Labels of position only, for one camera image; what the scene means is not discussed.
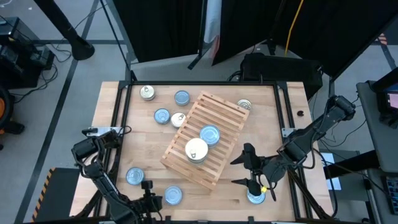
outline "table leg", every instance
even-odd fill
[[[358,156],[325,166],[323,168],[323,171],[325,173],[326,179],[339,177],[341,175],[345,175],[345,174],[349,173],[347,170],[344,170],[344,169],[340,168],[339,166],[345,167],[352,171],[361,171],[361,170],[370,169],[370,168],[378,168],[378,167],[380,167],[380,164],[379,164],[379,159],[377,158],[376,151],[372,150],[372,151],[360,154]]]

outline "wooden tabletop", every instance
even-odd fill
[[[99,93],[97,107],[93,119],[93,126],[109,126],[111,123],[113,106],[116,98],[118,83],[104,82]],[[177,129],[170,123],[157,124],[154,121],[154,112],[159,108],[166,108],[171,114],[176,112],[188,113],[193,102],[202,90],[222,97],[230,102],[238,102],[245,98],[252,103],[252,110],[241,131],[237,145],[234,147],[229,161],[237,158],[243,150],[243,144],[250,142],[258,156],[272,156],[282,144],[278,115],[275,106],[274,91],[271,86],[154,86],[156,97],[152,101],[144,101],[139,94],[141,86],[134,85],[130,100],[127,125],[132,128],[130,134],[125,135],[121,161],[119,165],[116,186],[122,194],[131,200],[137,199],[144,193],[140,186],[129,185],[126,182],[126,172],[131,167],[140,167],[145,177],[153,180],[152,189],[157,195],[164,195],[164,190],[171,185],[179,186],[183,191],[183,200],[177,206],[170,206],[164,202],[160,211],[163,217],[171,215],[172,220],[233,220],[247,221],[248,216],[254,216],[256,221],[293,221],[294,213],[290,197],[287,175],[278,182],[275,189],[277,201],[274,202],[268,191],[266,200],[260,205],[254,205],[247,200],[247,188],[232,184],[233,179],[249,178],[250,173],[242,164],[224,168],[221,177],[213,191],[209,191],[197,184],[193,184],[172,170],[168,170],[159,160],[173,139]],[[292,105],[295,125],[304,128],[312,122],[307,98],[302,83],[288,83],[289,97]],[[187,106],[178,106],[174,102],[174,94],[178,90],[187,90],[190,93],[191,103]],[[123,111],[123,93],[119,110],[120,123]],[[287,115],[283,93],[280,98],[287,126]],[[297,111],[304,111],[304,116],[297,116]],[[307,185],[317,202],[328,213],[333,213],[331,200],[326,186],[322,162],[316,155],[316,166],[312,170],[305,170]],[[305,161],[310,166],[311,155]],[[96,187],[90,179],[79,177],[70,215],[76,215],[88,203],[96,192]],[[305,217],[302,194],[297,188],[301,216]]]

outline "wooden slatted tray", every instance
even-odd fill
[[[201,92],[160,162],[187,180],[214,190],[248,116],[249,110]],[[201,128],[208,124],[220,130],[220,141],[209,149],[202,165],[192,164],[185,155],[185,145],[192,138],[199,138]]]

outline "concrete floor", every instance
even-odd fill
[[[96,9],[100,5],[98,0],[57,0],[56,2],[73,25],[86,17],[91,9]],[[14,1],[0,8],[0,15],[19,16],[41,39],[60,40],[62,38],[59,31],[54,28],[33,0]],[[89,40],[114,40],[102,10],[94,15],[92,21],[82,22],[77,31],[79,34],[84,34],[83,38]],[[119,29],[116,29],[116,32],[122,39]],[[24,215],[25,222],[30,220],[47,171],[52,167],[73,167],[70,149],[84,138],[80,131],[91,124],[101,82],[124,79],[126,67],[118,46],[101,44],[94,47],[96,52],[88,60],[77,62],[71,58],[63,63],[55,62],[59,70],[58,78],[46,90],[37,91],[16,105],[15,119],[25,124],[26,129],[18,136],[10,134],[0,136],[0,141],[4,144],[4,149],[0,152],[2,223],[13,223],[16,220],[40,150],[44,144],[48,143],[48,153],[41,172],[37,174],[39,178],[33,185],[33,196],[28,198],[30,203]],[[60,46],[60,49],[69,48],[67,44]],[[388,46],[388,48],[391,55],[398,60],[398,46]],[[265,47],[259,47],[256,51],[268,53]],[[60,59],[66,57],[61,52],[55,53]],[[279,54],[282,55],[282,49],[277,49],[277,55]],[[196,55],[191,55],[158,62],[139,63],[133,65],[132,69],[139,80],[226,80],[230,74],[239,69],[244,54],[236,55],[214,67],[211,66],[211,59],[205,57],[193,70],[187,69],[195,57]],[[357,82],[378,80],[389,71],[391,68],[381,47],[372,45],[337,79],[336,94],[355,100]],[[53,70],[45,72],[44,75],[51,76],[52,72]],[[326,103],[328,93],[326,76],[324,76],[324,83],[326,85],[318,92],[316,102],[315,97],[310,102],[311,108],[314,107],[315,117],[323,113]],[[62,91],[67,91],[64,103],[60,99]],[[363,111],[359,107],[352,121],[341,123],[335,128],[336,141],[341,142],[363,121]],[[51,124],[55,125],[53,135],[49,132]],[[46,137],[50,139],[49,142],[45,142]],[[366,152],[372,149],[371,145],[368,127],[364,125],[350,135],[338,149]],[[338,217],[345,221],[358,222],[367,216],[364,204],[359,202],[339,201],[339,207],[341,209],[339,209]]]

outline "can lid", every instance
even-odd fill
[[[168,110],[161,108],[155,112],[155,121],[159,124],[167,124],[170,120],[170,113]]]
[[[239,100],[238,105],[246,110],[251,110],[251,103],[249,100]]]
[[[192,160],[203,159],[209,150],[207,143],[200,138],[193,138],[185,145],[185,153]]]
[[[143,98],[152,98],[155,95],[154,87],[146,85],[143,86],[140,90],[140,94]]]
[[[266,194],[261,193],[259,196],[254,196],[253,194],[250,194],[248,190],[248,199],[253,204],[260,204],[266,199]]]
[[[176,128],[181,127],[182,123],[185,121],[185,115],[183,113],[175,113],[172,116],[172,125]]]
[[[144,171],[138,167],[133,167],[127,171],[126,180],[131,185],[139,185],[144,180]]]
[[[200,138],[212,146],[220,140],[220,131],[214,125],[206,125],[200,130]]]
[[[182,191],[177,186],[170,186],[164,192],[166,202],[170,205],[178,205],[182,200]]]
[[[185,90],[180,90],[174,95],[175,102],[180,106],[185,106],[189,103],[189,93]]]

